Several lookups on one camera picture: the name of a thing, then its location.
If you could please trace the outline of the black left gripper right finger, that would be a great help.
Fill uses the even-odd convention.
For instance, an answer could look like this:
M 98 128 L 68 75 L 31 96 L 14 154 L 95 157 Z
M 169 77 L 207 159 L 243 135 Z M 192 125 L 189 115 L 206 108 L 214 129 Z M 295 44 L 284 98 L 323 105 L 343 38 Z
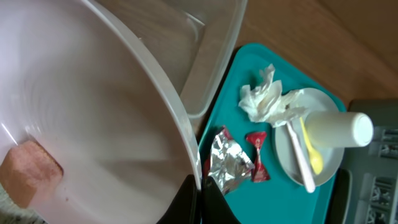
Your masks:
M 212 177 L 202 182 L 201 218 L 203 224 L 240 224 Z

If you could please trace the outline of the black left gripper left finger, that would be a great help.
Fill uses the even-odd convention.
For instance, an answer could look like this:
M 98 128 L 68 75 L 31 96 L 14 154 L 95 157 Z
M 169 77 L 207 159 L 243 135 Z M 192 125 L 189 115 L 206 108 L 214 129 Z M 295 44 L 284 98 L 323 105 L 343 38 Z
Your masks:
M 198 189 L 194 175 L 187 175 L 167 211 L 157 224 L 198 224 Z

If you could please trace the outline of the white large plate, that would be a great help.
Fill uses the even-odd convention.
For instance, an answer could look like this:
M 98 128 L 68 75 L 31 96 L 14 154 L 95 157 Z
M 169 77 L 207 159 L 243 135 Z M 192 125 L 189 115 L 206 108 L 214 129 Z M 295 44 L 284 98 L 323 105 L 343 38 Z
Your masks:
M 63 179 L 48 223 L 156 223 L 198 145 L 154 56 L 95 1 L 1 2 L 1 154 L 33 139 Z

